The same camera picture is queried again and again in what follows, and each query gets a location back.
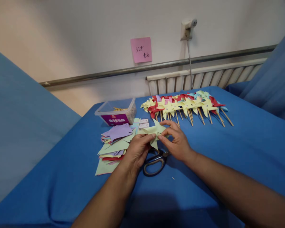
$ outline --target blue cloth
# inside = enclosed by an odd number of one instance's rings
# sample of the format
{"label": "blue cloth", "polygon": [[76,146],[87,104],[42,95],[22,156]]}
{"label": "blue cloth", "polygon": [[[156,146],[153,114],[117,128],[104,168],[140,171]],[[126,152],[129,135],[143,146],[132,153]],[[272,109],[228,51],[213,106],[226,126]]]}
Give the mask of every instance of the blue cloth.
{"label": "blue cloth", "polygon": [[232,83],[232,84],[229,84],[225,90],[229,93],[232,93],[233,95],[235,96],[239,96],[243,91],[244,89],[246,88],[246,86],[249,84],[248,81],[245,81],[245,82],[238,82],[238,83]]}
{"label": "blue cloth", "polygon": [[239,97],[285,119],[285,37]]}
{"label": "blue cloth", "polygon": [[[285,196],[285,120],[219,87],[205,87],[226,104],[232,127],[193,116],[181,129],[197,152],[234,168]],[[149,97],[136,99],[136,107]],[[100,134],[109,127],[95,104],[0,204],[0,224],[69,227],[109,174],[94,176]],[[150,115],[138,108],[136,117]],[[242,227],[209,188],[173,156],[157,176],[139,173],[122,227]]]}
{"label": "blue cloth", "polygon": [[0,201],[80,118],[0,53]]}

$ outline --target electrical outlet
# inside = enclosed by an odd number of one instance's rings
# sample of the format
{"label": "electrical outlet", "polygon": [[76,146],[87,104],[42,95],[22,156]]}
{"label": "electrical outlet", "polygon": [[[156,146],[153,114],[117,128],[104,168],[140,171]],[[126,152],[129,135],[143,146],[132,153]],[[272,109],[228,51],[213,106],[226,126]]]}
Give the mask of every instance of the electrical outlet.
{"label": "electrical outlet", "polygon": [[192,38],[193,28],[196,26],[197,20],[186,20],[181,23],[180,40],[189,40]]}

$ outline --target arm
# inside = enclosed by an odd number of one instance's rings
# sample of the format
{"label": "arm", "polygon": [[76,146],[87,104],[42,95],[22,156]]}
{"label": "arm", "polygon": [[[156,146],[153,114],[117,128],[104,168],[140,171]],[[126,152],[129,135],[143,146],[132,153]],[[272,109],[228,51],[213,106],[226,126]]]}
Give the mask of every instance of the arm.
{"label": "arm", "polygon": [[72,228],[118,227],[122,221],[140,167],[148,154],[152,135],[136,135],[120,164],[76,218]]}
{"label": "arm", "polygon": [[[170,125],[158,138],[183,161],[238,218],[251,227],[285,227],[285,197],[252,178],[196,153],[179,125]],[[170,142],[165,135],[172,135]]]}

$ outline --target pink sticky note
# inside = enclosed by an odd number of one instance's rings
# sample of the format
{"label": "pink sticky note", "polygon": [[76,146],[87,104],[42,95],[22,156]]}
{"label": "pink sticky note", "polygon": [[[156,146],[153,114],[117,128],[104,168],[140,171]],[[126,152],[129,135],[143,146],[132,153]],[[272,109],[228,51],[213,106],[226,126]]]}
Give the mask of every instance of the pink sticky note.
{"label": "pink sticky note", "polygon": [[150,37],[131,39],[131,48],[135,63],[152,61]]}

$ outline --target clear plastic container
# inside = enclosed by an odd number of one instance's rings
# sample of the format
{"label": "clear plastic container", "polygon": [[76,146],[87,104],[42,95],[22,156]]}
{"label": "clear plastic container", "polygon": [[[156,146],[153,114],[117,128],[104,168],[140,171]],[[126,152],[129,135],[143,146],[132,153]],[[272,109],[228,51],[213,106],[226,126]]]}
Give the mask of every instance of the clear plastic container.
{"label": "clear plastic container", "polygon": [[[114,111],[114,108],[126,109]],[[95,112],[109,126],[133,124],[136,115],[135,98],[106,101]]]}

